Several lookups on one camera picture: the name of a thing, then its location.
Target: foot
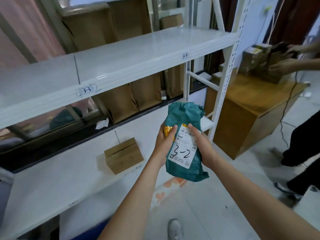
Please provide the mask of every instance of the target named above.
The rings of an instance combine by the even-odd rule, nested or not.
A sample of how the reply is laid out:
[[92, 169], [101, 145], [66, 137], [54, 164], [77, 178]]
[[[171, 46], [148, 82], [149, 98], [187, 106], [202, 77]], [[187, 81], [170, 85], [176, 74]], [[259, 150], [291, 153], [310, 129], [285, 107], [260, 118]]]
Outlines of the foot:
[[182, 226], [177, 219], [168, 222], [168, 237], [169, 240], [184, 240]]
[[291, 189], [289, 189], [287, 186], [284, 186], [278, 182], [275, 182], [273, 184], [278, 190], [280, 190], [281, 192], [284, 192], [284, 193], [287, 193], [287, 194], [290, 194], [292, 196], [294, 196], [297, 200], [300, 200], [302, 198], [302, 195], [292, 191]]
[[272, 148], [270, 149], [270, 152], [275, 155], [277, 158], [279, 158], [280, 160], [283, 159], [283, 155], [282, 155], [282, 152], [280, 152], [277, 148]]

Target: person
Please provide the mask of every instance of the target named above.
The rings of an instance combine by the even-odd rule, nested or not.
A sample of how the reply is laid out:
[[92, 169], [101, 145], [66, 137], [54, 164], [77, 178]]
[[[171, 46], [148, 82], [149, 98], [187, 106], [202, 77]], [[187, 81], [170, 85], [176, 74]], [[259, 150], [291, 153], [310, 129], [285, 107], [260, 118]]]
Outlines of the person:
[[[218, 176], [261, 239], [320, 239], [318, 230], [237, 171], [219, 156], [205, 134], [191, 124], [188, 126], [195, 135], [202, 163]], [[154, 151], [146, 166], [98, 240], [143, 239], [157, 176], [160, 168], [166, 163], [166, 155], [172, 146], [176, 131], [177, 125], [165, 138], [164, 125], [160, 127]], [[169, 221], [168, 238], [184, 239], [182, 226], [177, 219]]]
[[[319, 53], [320, 39], [309, 45], [294, 45], [287, 50], [286, 53]], [[305, 70], [320, 70], [320, 59], [296, 60], [287, 59], [277, 64], [271, 65], [269, 71], [278, 75], [286, 75], [292, 72]], [[294, 129], [291, 134], [290, 147], [283, 153], [277, 148], [273, 148], [271, 152], [281, 159], [282, 165], [298, 166], [310, 157], [320, 153], [318, 136], [320, 134], [320, 111], [311, 116], [307, 121]], [[314, 161], [304, 172], [291, 179], [286, 185], [278, 182], [274, 186], [282, 192], [292, 194], [296, 198], [301, 198], [305, 194], [310, 185], [320, 188], [320, 159]]]

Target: wooden cabinet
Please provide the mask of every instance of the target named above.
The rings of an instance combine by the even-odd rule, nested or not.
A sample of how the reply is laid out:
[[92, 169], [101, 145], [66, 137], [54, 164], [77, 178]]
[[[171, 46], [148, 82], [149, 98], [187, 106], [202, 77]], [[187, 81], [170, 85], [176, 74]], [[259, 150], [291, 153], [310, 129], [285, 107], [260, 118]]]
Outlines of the wooden cabinet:
[[[280, 123], [294, 82], [273, 84], [255, 76], [238, 74], [228, 87], [213, 142], [235, 159], [271, 134]], [[285, 113], [306, 88], [298, 83]], [[208, 88], [204, 109], [213, 111], [217, 91]]]

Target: black pants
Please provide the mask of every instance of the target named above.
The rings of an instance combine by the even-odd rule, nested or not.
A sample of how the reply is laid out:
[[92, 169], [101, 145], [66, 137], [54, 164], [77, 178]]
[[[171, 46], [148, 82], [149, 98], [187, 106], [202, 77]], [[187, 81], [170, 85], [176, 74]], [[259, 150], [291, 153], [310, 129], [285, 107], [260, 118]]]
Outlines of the black pants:
[[[310, 157], [320, 153], [320, 111], [315, 113], [291, 134], [290, 148], [283, 153], [281, 163], [298, 166]], [[303, 173], [287, 182], [292, 191], [304, 195], [310, 185], [320, 189], [320, 158], [314, 161]]]

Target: package with yellow label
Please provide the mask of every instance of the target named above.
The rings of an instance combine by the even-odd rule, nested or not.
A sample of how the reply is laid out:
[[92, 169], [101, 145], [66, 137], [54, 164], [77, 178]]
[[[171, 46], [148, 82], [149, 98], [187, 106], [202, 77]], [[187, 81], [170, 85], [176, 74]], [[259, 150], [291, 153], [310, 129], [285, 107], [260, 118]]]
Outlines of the package with yellow label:
[[209, 177], [208, 173], [203, 171], [196, 138], [188, 128], [191, 123], [201, 130], [200, 120], [204, 114], [202, 106], [192, 102], [174, 102], [169, 105], [168, 116], [164, 121], [165, 136], [174, 125], [178, 125], [165, 163], [166, 170], [171, 175], [193, 182]]

